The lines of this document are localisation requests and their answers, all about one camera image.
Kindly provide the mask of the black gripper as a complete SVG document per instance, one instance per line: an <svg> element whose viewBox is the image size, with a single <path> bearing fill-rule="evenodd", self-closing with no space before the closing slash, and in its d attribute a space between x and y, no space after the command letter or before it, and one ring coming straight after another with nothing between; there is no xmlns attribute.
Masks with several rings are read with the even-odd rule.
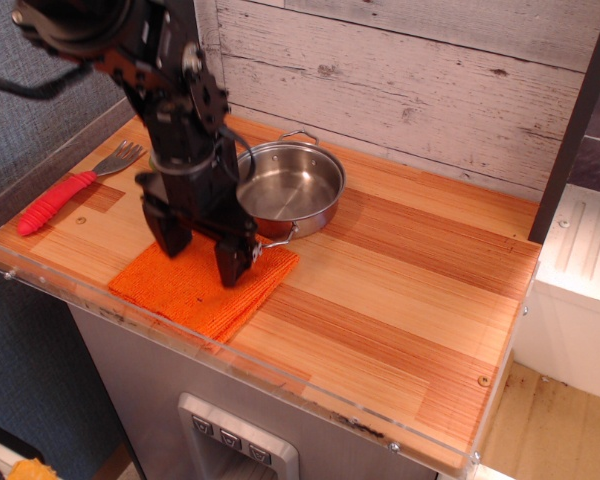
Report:
<svg viewBox="0 0 600 480"><path fill-rule="evenodd" d="M161 250L179 255L192 233L215 241L216 263L225 287L234 287L258 257L256 222L237 200L239 169L236 147L216 144L200 157L169 157L154 147L154 170L138 174L142 210Z"/></svg>

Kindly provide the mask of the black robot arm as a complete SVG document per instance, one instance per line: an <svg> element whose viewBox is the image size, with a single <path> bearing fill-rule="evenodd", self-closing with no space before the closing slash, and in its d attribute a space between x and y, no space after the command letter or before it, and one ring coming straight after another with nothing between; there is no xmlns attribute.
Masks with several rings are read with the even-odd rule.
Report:
<svg viewBox="0 0 600 480"><path fill-rule="evenodd" d="M140 173L146 222L178 255L195 232L214 240L221 282L252 265L256 222L236 191L239 138L227 93L206 66L191 1L18 1L13 21L34 46L119 85L143 121L155 170Z"/></svg>

